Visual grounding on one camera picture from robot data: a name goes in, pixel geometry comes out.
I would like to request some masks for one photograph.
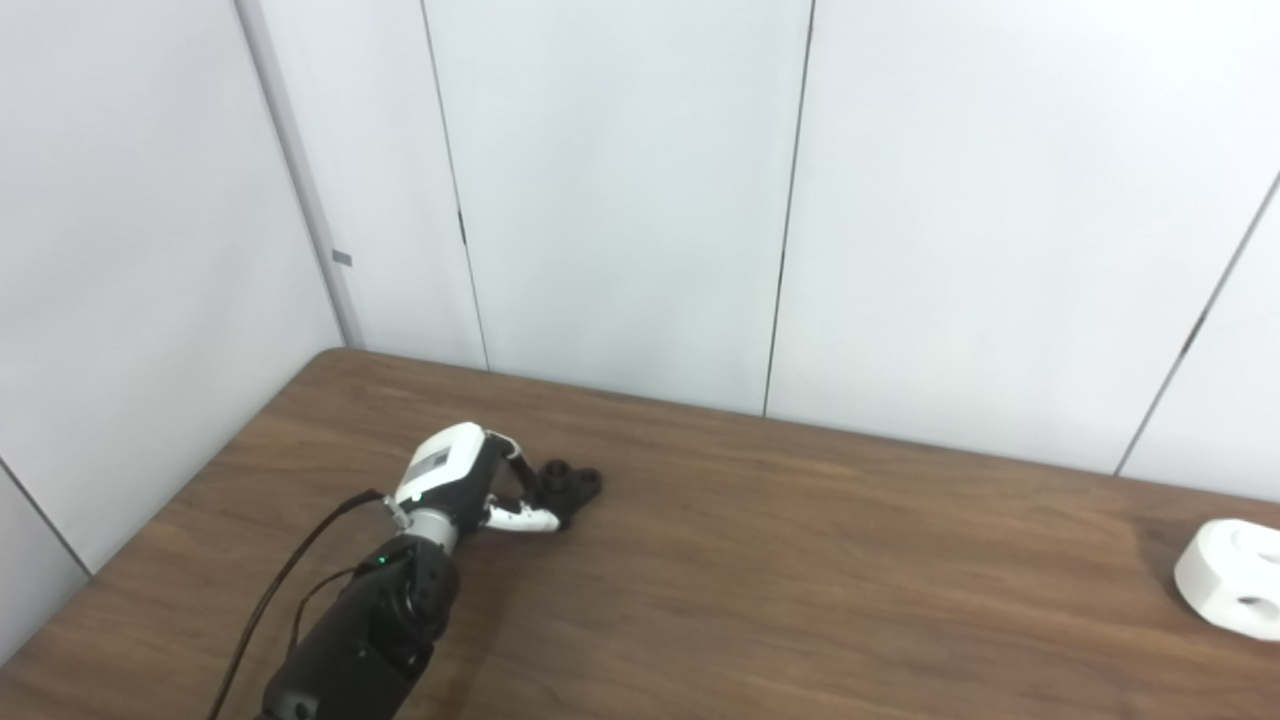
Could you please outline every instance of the white object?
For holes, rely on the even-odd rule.
[[[416,500],[416,496],[467,477],[485,437],[484,428],[475,423],[458,423],[429,437],[413,452],[396,488],[396,502]]]
[[[1174,568],[1187,603],[1210,623],[1280,641],[1280,530],[1245,520],[1210,520]]]
[[[520,445],[509,437],[485,430],[475,423],[458,423],[435,433],[417,447],[399,487],[396,488],[396,502],[399,505],[417,502],[433,489],[467,478],[490,436],[511,445],[513,450],[507,456],[508,460],[521,456]],[[492,480],[493,478],[483,478],[485,483]],[[516,510],[508,510],[502,505],[495,495],[489,493],[485,501],[484,527],[516,533],[549,533],[559,528],[559,518],[549,510],[531,507],[524,500],[515,503]],[[428,507],[411,510],[408,516],[413,524],[407,532],[430,538],[444,546],[445,552],[452,552],[457,541],[456,528],[447,515]]]
[[[232,3],[0,3],[0,452],[96,570],[340,338]]]
[[[1277,33],[818,3],[769,416],[1115,471],[1280,168]]]
[[[493,369],[759,413],[809,0],[426,10]]]
[[[1280,501],[1280,202],[1260,219],[1123,474]]]
[[[352,343],[484,368],[419,0],[241,6]]]

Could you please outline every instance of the robotic arm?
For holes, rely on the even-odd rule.
[[[522,495],[490,486],[507,462]],[[458,591],[451,555],[483,528],[554,532],[600,492],[600,475],[552,460],[540,471],[516,441],[475,423],[419,446],[394,496],[399,533],[351,583],[266,685],[259,720],[390,720],[426,670]]]

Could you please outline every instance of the brown wood grain surface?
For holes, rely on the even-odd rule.
[[[1170,584],[1201,523],[1280,527],[1280,506],[346,350],[0,671],[0,716],[204,717],[302,536],[461,420],[605,489],[567,533],[460,548],[453,623],[399,717],[1280,717],[1280,646]],[[223,717],[255,716],[305,589],[390,532],[367,507],[321,538]]]

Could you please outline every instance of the hole in white object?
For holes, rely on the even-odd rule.
[[[1231,542],[1242,555],[1280,565],[1280,532],[1270,528],[1242,528],[1231,533]]]
[[[1280,606],[1271,602],[1270,600],[1261,597],[1242,597],[1239,601],[1240,607],[1244,607],[1253,615],[1257,620],[1263,620],[1266,623],[1274,623],[1280,620]]]

